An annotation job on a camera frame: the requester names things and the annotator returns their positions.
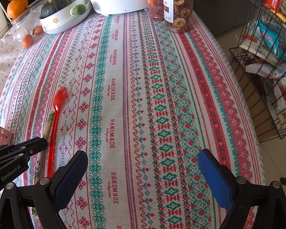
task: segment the metal screw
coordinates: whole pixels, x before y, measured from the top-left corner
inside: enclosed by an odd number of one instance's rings
[[[8,183],[5,187],[6,189],[11,189],[13,188],[14,184],[13,183]]]
[[[50,181],[49,178],[44,177],[44,178],[41,178],[41,179],[40,179],[39,183],[40,183],[41,185],[45,185],[45,184],[47,184],[49,181]]]
[[[245,184],[247,182],[245,177],[238,177],[238,178],[236,178],[236,180],[240,184]]]
[[[280,188],[280,187],[281,187],[281,184],[280,184],[279,182],[277,182],[277,181],[274,181],[274,182],[272,183],[272,186],[275,187],[275,188]]]

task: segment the green pumpkin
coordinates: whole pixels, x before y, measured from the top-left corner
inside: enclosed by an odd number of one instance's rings
[[[55,14],[71,3],[71,0],[48,0],[41,8],[40,19]]]

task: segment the floral tablecloth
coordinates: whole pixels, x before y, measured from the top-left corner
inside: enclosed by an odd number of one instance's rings
[[[55,169],[77,150],[88,154],[86,175],[60,212],[67,228],[218,228],[226,212],[199,171],[204,148],[235,175],[264,184],[237,80],[196,14],[193,23],[190,33],[173,34],[144,11],[92,12],[18,56],[0,98],[0,126],[13,142],[42,135],[65,86]],[[32,184],[35,162],[18,185]]]

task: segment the blue package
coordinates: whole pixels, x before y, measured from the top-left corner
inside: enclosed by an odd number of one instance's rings
[[[284,33],[284,30],[282,29],[278,35],[275,26],[272,23],[263,22],[262,19],[259,20],[258,26],[261,34],[265,35],[264,42],[267,47],[272,48],[277,57],[286,60],[286,40],[284,40],[286,33]]]

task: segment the orange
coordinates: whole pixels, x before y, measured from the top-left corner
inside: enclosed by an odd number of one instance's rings
[[[28,0],[12,0],[6,9],[9,18],[16,18],[26,10],[29,4]]]
[[[26,48],[31,47],[33,43],[34,41],[33,41],[32,35],[28,34],[22,39],[21,45],[24,49],[26,49]]]
[[[42,26],[37,26],[33,29],[33,35],[40,35],[43,33],[43,28]]]

